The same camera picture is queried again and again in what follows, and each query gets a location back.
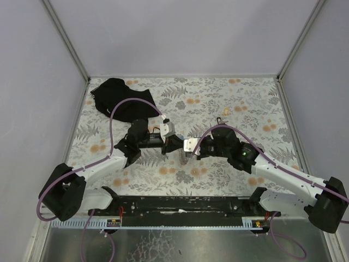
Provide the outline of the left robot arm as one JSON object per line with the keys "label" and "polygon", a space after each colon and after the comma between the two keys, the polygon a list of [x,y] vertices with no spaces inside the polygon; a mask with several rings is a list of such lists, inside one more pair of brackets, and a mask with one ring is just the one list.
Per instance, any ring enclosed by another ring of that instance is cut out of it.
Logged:
{"label": "left robot arm", "polygon": [[112,171],[122,170],[135,163],[143,148],[160,148],[162,154],[183,149],[184,140],[175,134],[169,119],[164,119],[158,133],[150,133],[146,120],[132,122],[126,135],[103,159],[73,169],[65,163],[53,170],[39,193],[38,205],[46,206],[60,221],[66,221],[81,210],[106,209],[112,196],[105,189],[88,187]]}

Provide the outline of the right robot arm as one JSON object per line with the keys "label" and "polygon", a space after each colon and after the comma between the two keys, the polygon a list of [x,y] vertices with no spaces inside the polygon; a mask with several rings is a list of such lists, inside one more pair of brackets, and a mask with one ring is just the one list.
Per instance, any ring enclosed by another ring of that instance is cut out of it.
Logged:
{"label": "right robot arm", "polygon": [[191,138],[186,150],[197,157],[223,157],[240,171],[264,177],[290,191],[277,196],[264,191],[260,205],[267,211],[293,212],[307,218],[315,227],[335,233],[348,208],[348,197],[343,183],[331,177],[328,180],[295,170],[267,155],[249,138],[237,138],[242,132],[226,124],[209,128],[200,138]]}

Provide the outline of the floral table mat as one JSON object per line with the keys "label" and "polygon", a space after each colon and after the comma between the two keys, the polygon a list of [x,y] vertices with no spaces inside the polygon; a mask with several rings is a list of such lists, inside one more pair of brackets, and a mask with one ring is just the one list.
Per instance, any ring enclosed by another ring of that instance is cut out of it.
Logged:
{"label": "floral table mat", "polygon": [[[150,90],[159,110],[180,138],[199,137],[221,117],[276,160],[298,169],[299,157],[273,78],[128,78],[132,90]],[[229,108],[228,115],[224,109]],[[67,164],[79,168],[105,157],[125,136],[128,123],[110,121],[87,93]],[[285,189],[256,175],[235,170],[223,158],[179,162],[178,151],[162,155],[145,149],[130,167],[112,171],[94,183],[119,195],[249,196],[257,187]]]}

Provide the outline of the black cloth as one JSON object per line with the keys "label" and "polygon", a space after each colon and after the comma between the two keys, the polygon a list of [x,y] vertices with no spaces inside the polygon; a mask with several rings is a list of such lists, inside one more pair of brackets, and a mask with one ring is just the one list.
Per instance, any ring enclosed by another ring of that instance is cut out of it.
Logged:
{"label": "black cloth", "polygon": [[[126,85],[125,81],[118,78],[109,78],[91,91],[96,109],[110,117],[114,107],[125,99],[143,99],[155,104],[150,90],[136,91]],[[113,115],[113,119],[131,123],[137,119],[158,117],[160,114],[150,105],[140,101],[128,101],[121,104]]]}

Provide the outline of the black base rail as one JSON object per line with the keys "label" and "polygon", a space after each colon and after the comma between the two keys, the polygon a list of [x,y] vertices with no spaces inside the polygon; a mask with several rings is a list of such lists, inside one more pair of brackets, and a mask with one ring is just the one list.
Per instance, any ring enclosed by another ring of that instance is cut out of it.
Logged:
{"label": "black base rail", "polygon": [[266,221],[272,216],[252,197],[234,196],[116,196],[94,217],[121,220],[124,227],[239,227],[244,220]]}

